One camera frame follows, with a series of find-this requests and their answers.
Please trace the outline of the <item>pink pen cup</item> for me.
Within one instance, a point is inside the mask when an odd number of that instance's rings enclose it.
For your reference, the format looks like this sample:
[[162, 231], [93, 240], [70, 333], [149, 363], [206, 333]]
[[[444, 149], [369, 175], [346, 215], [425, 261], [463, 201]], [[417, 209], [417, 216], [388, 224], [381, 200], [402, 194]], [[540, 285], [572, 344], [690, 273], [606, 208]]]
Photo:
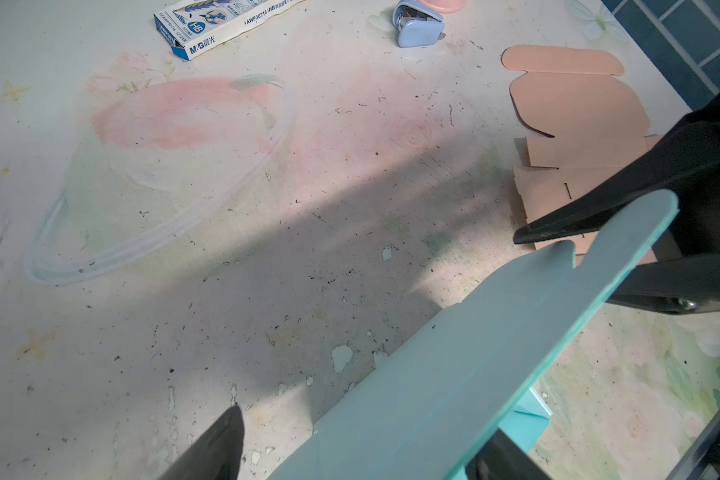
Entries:
[[466, 0], [420, 0], [420, 3], [438, 13], [450, 14], [462, 9]]

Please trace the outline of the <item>white pencil box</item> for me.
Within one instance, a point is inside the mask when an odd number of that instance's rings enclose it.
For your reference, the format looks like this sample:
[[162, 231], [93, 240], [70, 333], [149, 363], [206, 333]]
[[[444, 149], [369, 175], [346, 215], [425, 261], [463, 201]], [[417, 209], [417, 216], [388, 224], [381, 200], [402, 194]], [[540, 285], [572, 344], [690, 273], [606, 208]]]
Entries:
[[180, 1], [156, 12], [153, 18], [172, 53], [190, 61], [298, 3], [300, 0]]

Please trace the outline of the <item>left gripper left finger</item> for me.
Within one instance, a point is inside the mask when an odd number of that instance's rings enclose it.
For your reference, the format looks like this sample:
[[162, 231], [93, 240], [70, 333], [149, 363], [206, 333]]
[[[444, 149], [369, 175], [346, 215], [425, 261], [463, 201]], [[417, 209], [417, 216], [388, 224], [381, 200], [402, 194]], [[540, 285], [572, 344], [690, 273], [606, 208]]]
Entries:
[[229, 407], [160, 477], [160, 480], [236, 480], [245, 427], [238, 405]]

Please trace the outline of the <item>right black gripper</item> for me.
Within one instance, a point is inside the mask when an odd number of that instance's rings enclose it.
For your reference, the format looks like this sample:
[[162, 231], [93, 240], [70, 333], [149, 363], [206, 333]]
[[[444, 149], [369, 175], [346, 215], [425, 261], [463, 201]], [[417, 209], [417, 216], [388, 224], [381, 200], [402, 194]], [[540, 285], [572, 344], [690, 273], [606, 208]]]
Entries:
[[719, 312], [720, 253], [711, 252], [720, 252], [720, 92], [592, 191], [518, 229], [513, 242], [596, 232], [624, 206], [660, 189], [678, 195], [680, 213], [670, 231], [688, 257], [635, 267], [608, 302], [662, 314]]

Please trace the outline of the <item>pink flat paper box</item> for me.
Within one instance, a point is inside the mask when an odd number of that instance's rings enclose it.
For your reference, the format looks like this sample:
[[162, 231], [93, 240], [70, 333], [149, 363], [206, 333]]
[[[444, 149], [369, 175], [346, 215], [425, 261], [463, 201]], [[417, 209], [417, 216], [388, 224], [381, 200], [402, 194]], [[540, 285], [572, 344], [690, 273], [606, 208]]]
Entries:
[[521, 74], [510, 96], [535, 132], [526, 139], [527, 165], [514, 170], [528, 222], [582, 198], [660, 140], [608, 52], [518, 45], [501, 62]]

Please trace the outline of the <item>blue small stapler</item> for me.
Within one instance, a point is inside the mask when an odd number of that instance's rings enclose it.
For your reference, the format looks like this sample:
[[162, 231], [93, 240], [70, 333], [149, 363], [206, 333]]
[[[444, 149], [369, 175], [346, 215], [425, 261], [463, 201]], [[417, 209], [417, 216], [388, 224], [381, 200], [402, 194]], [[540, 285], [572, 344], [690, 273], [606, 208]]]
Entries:
[[445, 37], [443, 17], [419, 1], [401, 0], [392, 14], [400, 48], [427, 47]]

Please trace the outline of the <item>light blue paper box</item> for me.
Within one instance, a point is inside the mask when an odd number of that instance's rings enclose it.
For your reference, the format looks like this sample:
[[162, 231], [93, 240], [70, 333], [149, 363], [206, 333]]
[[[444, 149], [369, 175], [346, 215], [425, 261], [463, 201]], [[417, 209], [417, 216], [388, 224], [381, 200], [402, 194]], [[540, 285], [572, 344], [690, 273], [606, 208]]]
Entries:
[[599, 231], [518, 257], [441, 310], [314, 426], [277, 479], [450, 479], [678, 213], [646, 194]]

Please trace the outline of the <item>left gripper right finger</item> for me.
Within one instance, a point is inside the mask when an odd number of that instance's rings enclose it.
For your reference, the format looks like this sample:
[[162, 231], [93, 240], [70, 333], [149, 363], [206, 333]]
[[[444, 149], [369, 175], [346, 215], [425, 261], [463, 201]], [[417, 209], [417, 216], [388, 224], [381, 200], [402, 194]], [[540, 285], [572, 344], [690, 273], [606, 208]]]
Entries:
[[467, 463], [469, 480], [550, 480], [502, 430], [497, 430]]

